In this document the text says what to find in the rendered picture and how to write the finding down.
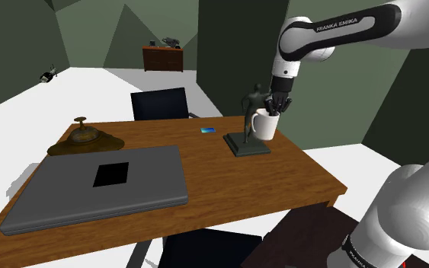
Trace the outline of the white mug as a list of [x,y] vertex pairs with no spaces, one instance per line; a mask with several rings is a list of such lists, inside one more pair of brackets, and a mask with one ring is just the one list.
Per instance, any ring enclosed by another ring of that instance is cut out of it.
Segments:
[[274,138],[280,114],[273,116],[265,108],[259,108],[251,117],[251,134],[261,141],[270,141]]

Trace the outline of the dark figure statue on base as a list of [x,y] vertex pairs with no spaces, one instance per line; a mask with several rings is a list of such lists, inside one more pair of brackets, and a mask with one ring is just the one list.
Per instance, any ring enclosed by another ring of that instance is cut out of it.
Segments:
[[251,117],[258,108],[264,107],[268,93],[261,93],[261,85],[255,84],[254,91],[246,94],[242,100],[245,113],[243,132],[231,132],[223,136],[226,144],[236,157],[268,154],[271,150],[260,140],[251,135]]

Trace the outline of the wooden desk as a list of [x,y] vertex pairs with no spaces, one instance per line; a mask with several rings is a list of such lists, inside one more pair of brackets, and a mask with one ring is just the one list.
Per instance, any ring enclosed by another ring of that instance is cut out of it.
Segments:
[[0,232],[0,268],[22,268],[316,203],[332,206],[346,192],[345,185],[280,132],[268,144],[270,154],[234,156],[223,136],[239,132],[243,123],[240,116],[99,123],[100,130],[122,139],[127,148],[176,145],[187,204],[27,234]]

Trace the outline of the brown wooden sideboard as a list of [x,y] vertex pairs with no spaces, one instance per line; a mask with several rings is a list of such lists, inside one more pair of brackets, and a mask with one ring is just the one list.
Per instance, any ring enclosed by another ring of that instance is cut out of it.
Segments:
[[166,46],[156,46],[151,40],[148,46],[142,47],[144,71],[184,71],[184,50],[179,40],[166,37],[162,40]]

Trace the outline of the dark blue chair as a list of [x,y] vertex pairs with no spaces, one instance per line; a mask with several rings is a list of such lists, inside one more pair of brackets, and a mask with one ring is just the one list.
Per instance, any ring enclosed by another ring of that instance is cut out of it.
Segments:
[[130,94],[134,120],[198,118],[187,106],[185,88],[169,88]]
[[202,228],[162,239],[162,256],[152,268],[242,268],[263,241],[258,235]]

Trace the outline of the dark robot stand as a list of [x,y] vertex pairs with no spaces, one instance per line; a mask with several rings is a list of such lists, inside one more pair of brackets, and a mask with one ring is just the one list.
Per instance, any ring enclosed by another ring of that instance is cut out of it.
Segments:
[[326,203],[291,209],[241,264],[241,268],[327,268],[358,221]]

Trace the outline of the brass desk bell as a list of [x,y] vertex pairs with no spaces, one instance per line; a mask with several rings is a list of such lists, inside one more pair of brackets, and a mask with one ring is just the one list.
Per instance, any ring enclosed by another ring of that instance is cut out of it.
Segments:
[[93,126],[86,126],[84,116],[76,117],[74,121],[79,122],[78,128],[72,130],[67,140],[58,142],[48,148],[47,154],[74,155],[91,152],[108,152],[120,150],[125,142],[122,139],[107,134]]

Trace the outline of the small black white gadget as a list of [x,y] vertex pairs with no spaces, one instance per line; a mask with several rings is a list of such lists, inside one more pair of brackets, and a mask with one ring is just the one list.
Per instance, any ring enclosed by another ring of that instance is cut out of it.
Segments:
[[44,72],[40,76],[40,83],[49,83],[56,76],[57,76],[57,68],[54,66],[54,64],[52,64],[50,71]]

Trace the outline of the grey closed laptop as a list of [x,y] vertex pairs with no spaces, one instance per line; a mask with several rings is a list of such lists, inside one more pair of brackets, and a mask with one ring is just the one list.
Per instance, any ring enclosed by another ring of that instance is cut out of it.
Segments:
[[176,145],[49,156],[0,224],[4,235],[185,205]]

